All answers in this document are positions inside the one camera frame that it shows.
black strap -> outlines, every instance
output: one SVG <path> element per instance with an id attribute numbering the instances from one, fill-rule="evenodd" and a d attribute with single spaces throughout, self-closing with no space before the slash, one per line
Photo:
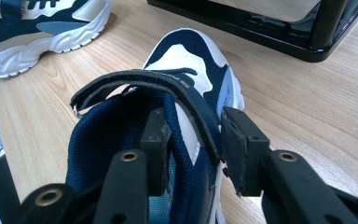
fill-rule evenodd
<path id="1" fill-rule="evenodd" d="M 124 84 L 169 92 L 192 118 L 190 120 L 195 124 L 200 144 L 207 148 L 212 161 L 221 158 L 218 117 L 197 90 L 179 77 L 145 70 L 111 73 L 83 87 L 72 97 L 70 105 L 75 111 L 81 111 L 104 101 L 112 91 Z"/>
<path id="2" fill-rule="evenodd" d="M 21 21 L 21 0 L 0 0 L 2 20 L 5 25 L 15 25 Z"/>

